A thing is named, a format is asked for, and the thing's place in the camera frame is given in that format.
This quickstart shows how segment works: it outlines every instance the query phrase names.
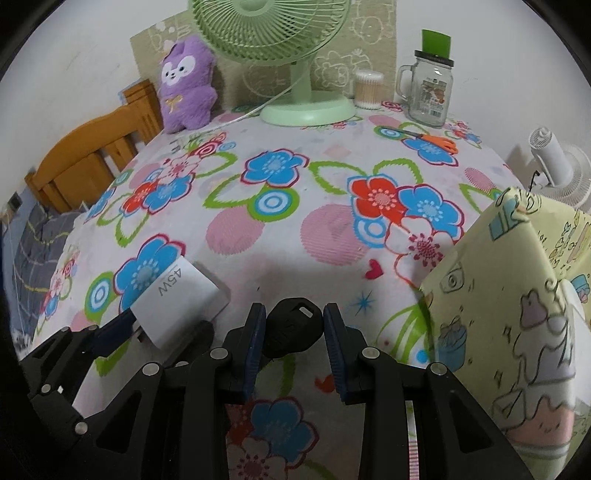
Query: red heart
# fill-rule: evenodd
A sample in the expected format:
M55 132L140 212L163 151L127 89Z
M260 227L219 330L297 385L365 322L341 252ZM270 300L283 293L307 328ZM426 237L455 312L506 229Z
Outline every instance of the red heart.
M369 261L369 270L365 274L365 278L368 280L375 280L376 278L381 277L384 274L382 270L382 266L378 263L377 260L373 258Z
M326 377L324 381L316 377L316 379L314 380L314 385L321 392L332 393L335 391L335 378L332 376L332 374L328 375L328 377Z

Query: wall outlet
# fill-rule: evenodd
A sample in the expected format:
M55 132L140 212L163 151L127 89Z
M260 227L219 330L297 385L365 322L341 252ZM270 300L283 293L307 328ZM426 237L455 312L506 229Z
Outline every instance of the wall outlet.
M8 207L16 213L16 211L21 207L22 205L22 200L20 195L17 192L14 192L12 194L12 197L10 197L10 200L8 201Z

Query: floral tablecloth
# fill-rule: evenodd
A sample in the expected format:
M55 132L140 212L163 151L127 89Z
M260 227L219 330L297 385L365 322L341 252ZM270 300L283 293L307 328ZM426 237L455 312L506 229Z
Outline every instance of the floral tablecloth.
M459 153L397 127L450 137ZM231 292L216 343L251 303L270 311L306 297L336 302L369 344L425 366L432 351L418 286L509 186L519 181L466 123L425 130L391 102L323 127L250 118L203 137L159 135L77 220L34 342L65 325L104 325L184 255ZM402 229L390 235L392 225ZM74 406L85 416L101 410L150 360L162 356L149 342L126 342L95 362ZM265 367L254 398L229 416L232 479L357 478L363 407L341 404L323 341Z

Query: white fan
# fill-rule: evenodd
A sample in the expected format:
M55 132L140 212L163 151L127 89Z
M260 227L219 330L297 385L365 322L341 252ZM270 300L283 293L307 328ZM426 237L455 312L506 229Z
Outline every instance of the white fan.
M533 180L534 191L589 213L591 161L574 145L560 145L556 135L538 127L530 135L531 153L543 173Z

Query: cotton swab container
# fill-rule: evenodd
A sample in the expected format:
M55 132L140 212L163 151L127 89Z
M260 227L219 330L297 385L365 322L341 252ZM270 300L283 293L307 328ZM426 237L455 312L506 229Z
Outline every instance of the cotton swab container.
M377 110L382 104L384 74L372 70L355 73L355 105L367 110Z

